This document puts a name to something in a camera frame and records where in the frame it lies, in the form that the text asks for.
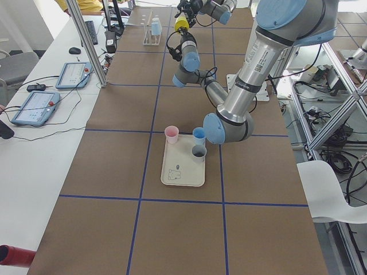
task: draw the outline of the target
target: gray cup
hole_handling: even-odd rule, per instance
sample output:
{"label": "gray cup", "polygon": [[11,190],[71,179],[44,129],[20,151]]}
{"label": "gray cup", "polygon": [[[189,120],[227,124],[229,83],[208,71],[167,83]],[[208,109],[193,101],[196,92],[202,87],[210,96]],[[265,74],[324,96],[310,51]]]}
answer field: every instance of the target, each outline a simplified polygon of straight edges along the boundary
{"label": "gray cup", "polygon": [[192,157],[195,162],[203,162],[205,160],[207,150],[204,145],[195,145],[192,148]]}

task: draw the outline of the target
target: pink cup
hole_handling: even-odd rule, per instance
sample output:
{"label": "pink cup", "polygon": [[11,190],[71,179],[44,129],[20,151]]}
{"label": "pink cup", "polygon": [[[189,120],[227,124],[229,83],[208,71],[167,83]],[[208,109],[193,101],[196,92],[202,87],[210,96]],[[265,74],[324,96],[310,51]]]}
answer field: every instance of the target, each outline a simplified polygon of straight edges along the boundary
{"label": "pink cup", "polygon": [[176,126],[173,126],[173,125],[168,126],[165,129],[165,135],[166,135],[167,142],[171,144],[176,143],[178,140],[178,133],[179,133],[179,130]]}

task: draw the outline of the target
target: chair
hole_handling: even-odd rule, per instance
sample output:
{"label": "chair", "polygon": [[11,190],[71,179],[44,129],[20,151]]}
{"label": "chair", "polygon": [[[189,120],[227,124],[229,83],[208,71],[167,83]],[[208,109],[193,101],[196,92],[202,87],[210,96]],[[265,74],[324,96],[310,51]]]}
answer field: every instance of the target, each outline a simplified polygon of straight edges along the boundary
{"label": "chair", "polygon": [[367,223],[367,205],[353,207],[347,204],[328,163],[312,160],[298,163],[297,167],[314,222]]}
{"label": "chair", "polygon": [[0,50],[0,54],[5,55],[4,58],[0,58],[0,85],[4,89],[8,103],[10,100],[8,87],[23,83],[40,59],[35,52],[11,56],[8,52]]}

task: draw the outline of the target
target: label on robot arm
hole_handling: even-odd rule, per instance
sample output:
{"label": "label on robot arm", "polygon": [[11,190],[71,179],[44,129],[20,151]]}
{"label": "label on robot arm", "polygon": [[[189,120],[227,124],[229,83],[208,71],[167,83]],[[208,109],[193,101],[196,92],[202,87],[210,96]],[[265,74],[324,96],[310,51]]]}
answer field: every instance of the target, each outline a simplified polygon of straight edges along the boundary
{"label": "label on robot arm", "polygon": [[254,44],[249,56],[246,58],[246,62],[253,64],[252,67],[255,73],[265,74],[274,55],[275,52],[273,50],[259,48],[257,44]]}

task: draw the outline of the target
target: plastic cup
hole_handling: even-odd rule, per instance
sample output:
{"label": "plastic cup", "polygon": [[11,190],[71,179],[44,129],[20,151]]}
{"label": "plastic cup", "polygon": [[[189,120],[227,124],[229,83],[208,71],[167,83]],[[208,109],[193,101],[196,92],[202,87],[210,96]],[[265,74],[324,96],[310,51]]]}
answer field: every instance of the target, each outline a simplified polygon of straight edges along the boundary
{"label": "plastic cup", "polygon": [[173,125],[168,126],[165,129],[165,135],[166,135],[167,142],[171,144],[176,143],[178,140],[178,133],[179,133],[179,130],[176,126],[173,126]]}
{"label": "plastic cup", "polygon": [[0,265],[29,268],[36,255],[35,251],[18,248],[10,245],[0,246]]}
{"label": "plastic cup", "polygon": [[203,162],[205,160],[207,150],[204,145],[198,144],[192,148],[192,155],[195,162]]}
{"label": "plastic cup", "polygon": [[193,131],[194,142],[196,145],[205,144],[205,132],[204,128],[197,127]]}

